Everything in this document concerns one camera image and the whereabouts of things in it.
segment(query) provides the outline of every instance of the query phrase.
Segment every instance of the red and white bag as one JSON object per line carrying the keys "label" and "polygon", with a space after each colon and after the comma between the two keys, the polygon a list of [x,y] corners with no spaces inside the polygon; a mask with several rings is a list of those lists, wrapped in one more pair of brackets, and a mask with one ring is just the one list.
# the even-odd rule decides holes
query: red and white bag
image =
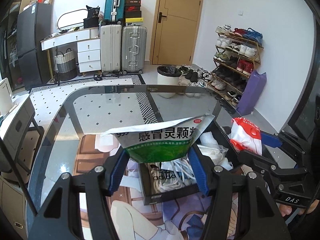
{"label": "red and white bag", "polygon": [[237,151],[250,150],[262,155],[260,128],[243,117],[232,119],[230,142]]}

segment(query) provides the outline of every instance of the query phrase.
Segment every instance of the purple bag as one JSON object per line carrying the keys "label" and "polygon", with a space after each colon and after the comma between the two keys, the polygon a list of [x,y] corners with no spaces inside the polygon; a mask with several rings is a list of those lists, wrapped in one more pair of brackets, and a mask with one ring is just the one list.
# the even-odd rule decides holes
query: purple bag
{"label": "purple bag", "polygon": [[247,86],[242,94],[241,100],[239,101],[237,111],[241,115],[250,114],[256,105],[264,86],[267,82],[267,74],[259,74],[254,70],[248,80]]}

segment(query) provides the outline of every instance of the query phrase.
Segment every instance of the white suitcase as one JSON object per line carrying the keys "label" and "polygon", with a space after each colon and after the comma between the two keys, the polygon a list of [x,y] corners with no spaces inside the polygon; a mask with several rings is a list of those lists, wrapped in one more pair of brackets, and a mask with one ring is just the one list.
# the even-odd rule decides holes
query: white suitcase
{"label": "white suitcase", "polygon": [[101,70],[112,72],[120,70],[121,62],[121,25],[101,26],[100,58]]}

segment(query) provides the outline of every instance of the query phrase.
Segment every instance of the red sneaker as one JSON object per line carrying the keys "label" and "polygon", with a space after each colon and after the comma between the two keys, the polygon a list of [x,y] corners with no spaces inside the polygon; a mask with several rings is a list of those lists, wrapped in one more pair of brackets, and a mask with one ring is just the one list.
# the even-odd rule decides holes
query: red sneaker
{"label": "red sneaker", "polygon": [[235,28],[235,30],[233,32],[230,32],[229,34],[230,35],[234,35],[234,36],[240,36],[242,37],[243,34],[247,34],[247,30],[245,29],[238,29],[238,28]]}
{"label": "red sneaker", "polygon": [[245,61],[243,59],[240,59],[238,61],[237,71],[243,72],[245,68]]}
{"label": "red sneaker", "polygon": [[244,73],[245,75],[250,76],[250,74],[252,73],[252,71],[253,71],[253,63],[246,61],[246,62],[245,62],[245,67],[244,67],[244,69],[243,69],[243,73]]}

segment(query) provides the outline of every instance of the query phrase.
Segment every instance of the teal suitcase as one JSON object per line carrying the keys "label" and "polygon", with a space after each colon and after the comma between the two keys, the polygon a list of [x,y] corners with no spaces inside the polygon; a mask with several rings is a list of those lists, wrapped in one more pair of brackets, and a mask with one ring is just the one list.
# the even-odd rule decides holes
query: teal suitcase
{"label": "teal suitcase", "polygon": [[124,19],[125,0],[106,0],[104,19],[107,22],[118,22]]}

